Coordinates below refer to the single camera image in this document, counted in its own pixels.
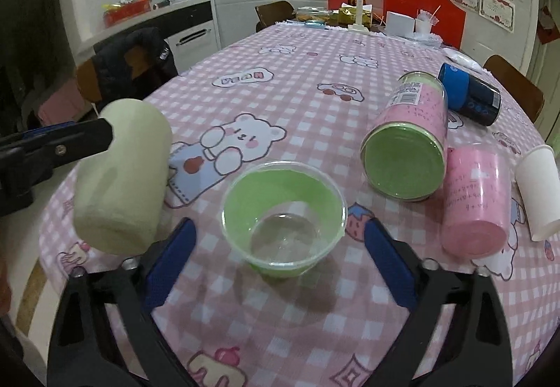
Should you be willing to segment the red gift bag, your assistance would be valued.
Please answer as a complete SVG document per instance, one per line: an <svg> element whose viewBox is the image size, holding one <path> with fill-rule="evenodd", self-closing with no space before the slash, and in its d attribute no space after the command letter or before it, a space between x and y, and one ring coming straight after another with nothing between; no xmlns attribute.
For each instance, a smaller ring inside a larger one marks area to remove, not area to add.
<svg viewBox="0 0 560 387"><path fill-rule="evenodd" d="M439 19L432 31L442 38L443 44L456 49L461 46L466 12L451 0L383 0L383 13L388 11L413 18L420 11L427 11Z"/></svg>

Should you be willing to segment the brown chair left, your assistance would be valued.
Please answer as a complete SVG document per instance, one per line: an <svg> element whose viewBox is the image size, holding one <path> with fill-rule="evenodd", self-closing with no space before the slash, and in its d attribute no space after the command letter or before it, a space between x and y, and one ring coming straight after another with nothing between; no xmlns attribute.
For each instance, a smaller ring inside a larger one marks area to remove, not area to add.
<svg viewBox="0 0 560 387"><path fill-rule="evenodd" d="M285 0L256 6L255 12L258 17L258 22L255 26L256 32L273 26L278 22L285 22L296 18L293 5Z"/></svg>

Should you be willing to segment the white paper cup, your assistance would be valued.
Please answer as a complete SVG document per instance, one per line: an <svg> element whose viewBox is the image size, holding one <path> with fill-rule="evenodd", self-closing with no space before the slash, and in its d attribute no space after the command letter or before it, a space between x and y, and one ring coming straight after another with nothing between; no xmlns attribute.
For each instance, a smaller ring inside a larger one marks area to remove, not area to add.
<svg viewBox="0 0 560 387"><path fill-rule="evenodd" d="M514 169L533 242L559 233L559 174L554 151L539 145L521 158Z"/></svg>

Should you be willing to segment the red diamond door decoration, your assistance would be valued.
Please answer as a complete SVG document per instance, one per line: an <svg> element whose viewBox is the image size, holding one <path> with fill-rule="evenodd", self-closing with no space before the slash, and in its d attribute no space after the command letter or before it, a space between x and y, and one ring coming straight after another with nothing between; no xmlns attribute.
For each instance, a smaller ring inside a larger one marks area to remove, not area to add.
<svg viewBox="0 0 560 387"><path fill-rule="evenodd" d="M560 31L547 6L539 9L536 35L541 44L548 44L560 38Z"/></svg>

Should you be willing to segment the red fruit tray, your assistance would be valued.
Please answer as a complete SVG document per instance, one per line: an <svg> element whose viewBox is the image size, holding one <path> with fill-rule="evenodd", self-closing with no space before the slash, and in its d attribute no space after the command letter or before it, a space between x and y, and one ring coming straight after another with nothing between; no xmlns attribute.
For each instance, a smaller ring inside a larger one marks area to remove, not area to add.
<svg viewBox="0 0 560 387"><path fill-rule="evenodd" d="M106 28L113 27L115 24L151 10L150 0L128 0L123 4L104 5L104 26Z"/></svg>

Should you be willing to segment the pink checkered tablecloth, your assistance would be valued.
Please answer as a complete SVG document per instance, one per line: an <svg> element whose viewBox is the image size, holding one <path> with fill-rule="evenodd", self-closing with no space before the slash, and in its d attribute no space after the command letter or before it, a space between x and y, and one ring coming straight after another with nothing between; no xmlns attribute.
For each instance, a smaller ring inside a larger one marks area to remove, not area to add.
<svg viewBox="0 0 560 387"><path fill-rule="evenodd" d="M438 195L401 203L364 178L360 146L404 73L437 74L436 49L380 35L281 24L198 63L151 95L168 119L177 166L163 208L172 229L196 223L197 244L154 318L205 386L360 386L407 313L394 303L364 249L376 216L417 255L443 268L474 264L439 242ZM225 240L219 216L228 185L254 165L297 161L328 174L349 206L330 256L288 281L261 277Z"/></svg>

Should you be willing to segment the pink plastic cup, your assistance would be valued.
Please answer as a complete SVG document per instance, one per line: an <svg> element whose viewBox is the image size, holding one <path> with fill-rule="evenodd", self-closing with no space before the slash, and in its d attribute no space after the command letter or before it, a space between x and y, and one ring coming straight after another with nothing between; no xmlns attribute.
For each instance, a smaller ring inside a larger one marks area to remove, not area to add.
<svg viewBox="0 0 560 387"><path fill-rule="evenodd" d="M511 170L489 144L452 148L443 182L444 210L440 242L463 259L500 252L510 231Z"/></svg>

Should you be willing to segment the brown chair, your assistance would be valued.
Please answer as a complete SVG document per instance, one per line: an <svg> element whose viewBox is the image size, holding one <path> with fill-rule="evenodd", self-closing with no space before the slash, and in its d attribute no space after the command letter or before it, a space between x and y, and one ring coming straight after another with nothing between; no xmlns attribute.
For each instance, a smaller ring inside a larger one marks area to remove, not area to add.
<svg viewBox="0 0 560 387"><path fill-rule="evenodd" d="M285 0L256 6L255 12L258 17L258 22L255 26L256 32L273 26L278 22L285 22L296 18L293 5Z"/></svg>
<svg viewBox="0 0 560 387"><path fill-rule="evenodd" d="M507 89L529 119L536 122L545 104L543 92L499 55L492 55L483 67Z"/></svg>

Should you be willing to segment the white plastic bag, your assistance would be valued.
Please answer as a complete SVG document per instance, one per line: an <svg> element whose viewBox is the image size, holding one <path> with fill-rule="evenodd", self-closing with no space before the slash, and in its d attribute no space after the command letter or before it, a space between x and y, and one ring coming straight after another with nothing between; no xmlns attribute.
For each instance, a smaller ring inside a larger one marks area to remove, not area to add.
<svg viewBox="0 0 560 387"><path fill-rule="evenodd" d="M478 62L460 51L449 47L443 47L441 51L451 62L459 64L461 67L466 67L476 72L480 72L482 70L482 66Z"/></svg>

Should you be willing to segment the pink green labelled can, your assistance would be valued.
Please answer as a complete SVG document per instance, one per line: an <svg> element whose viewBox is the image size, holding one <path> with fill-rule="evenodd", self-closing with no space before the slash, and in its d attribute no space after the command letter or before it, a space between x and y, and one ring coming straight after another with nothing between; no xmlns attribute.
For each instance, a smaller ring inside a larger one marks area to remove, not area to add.
<svg viewBox="0 0 560 387"><path fill-rule="evenodd" d="M421 201L442 185L447 163L448 103L438 78L400 76L360 148L367 181L401 201Z"/></svg>

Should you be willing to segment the blue black can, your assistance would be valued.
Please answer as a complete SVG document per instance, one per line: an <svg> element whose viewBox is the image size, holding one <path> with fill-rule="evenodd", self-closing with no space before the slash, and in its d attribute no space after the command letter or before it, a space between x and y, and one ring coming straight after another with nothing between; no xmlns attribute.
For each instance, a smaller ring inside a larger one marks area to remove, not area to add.
<svg viewBox="0 0 560 387"><path fill-rule="evenodd" d="M482 126L495 123L501 107L501 94L494 86L449 63L443 63L439 76L448 108Z"/></svg>

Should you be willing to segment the small green plastic cup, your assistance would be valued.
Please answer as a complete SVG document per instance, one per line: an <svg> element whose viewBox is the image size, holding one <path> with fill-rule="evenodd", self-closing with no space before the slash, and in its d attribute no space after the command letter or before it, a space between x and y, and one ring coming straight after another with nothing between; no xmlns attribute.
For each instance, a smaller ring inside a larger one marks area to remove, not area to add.
<svg viewBox="0 0 560 387"><path fill-rule="evenodd" d="M222 199L223 235L263 276L300 276L343 238L348 206L336 183L295 161L259 164L240 174Z"/></svg>

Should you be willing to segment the brown chair right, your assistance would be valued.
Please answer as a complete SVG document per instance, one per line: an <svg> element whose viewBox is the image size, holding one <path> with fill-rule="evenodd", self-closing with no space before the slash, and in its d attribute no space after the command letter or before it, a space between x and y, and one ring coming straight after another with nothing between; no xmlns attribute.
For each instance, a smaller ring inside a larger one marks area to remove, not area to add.
<svg viewBox="0 0 560 387"><path fill-rule="evenodd" d="M483 67L507 89L529 119L536 122L545 104L543 92L499 55L492 55Z"/></svg>

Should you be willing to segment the white small box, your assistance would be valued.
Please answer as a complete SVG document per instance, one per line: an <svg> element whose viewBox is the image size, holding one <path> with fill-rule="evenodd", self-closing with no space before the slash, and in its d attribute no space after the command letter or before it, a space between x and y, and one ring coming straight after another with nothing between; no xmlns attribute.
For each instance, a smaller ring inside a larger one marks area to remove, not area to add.
<svg viewBox="0 0 560 387"><path fill-rule="evenodd" d="M415 19L405 14L388 11L384 32L388 36L411 37L415 32Z"/></svg>

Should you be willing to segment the white sideboard cabinet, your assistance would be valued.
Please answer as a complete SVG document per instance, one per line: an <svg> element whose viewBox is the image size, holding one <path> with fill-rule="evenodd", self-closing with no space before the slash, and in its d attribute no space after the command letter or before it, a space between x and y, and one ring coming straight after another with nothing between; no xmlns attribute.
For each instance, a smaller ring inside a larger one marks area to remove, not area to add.
<svg viewBox="0 0 560 387"><path fill-rule="evenodd" d="M158 28L174 54L179 72L188 70L220 49L212 0L186 0L126 19L105 28L72 47L76 64L81 64L104 46L140 28Z"/></svg>

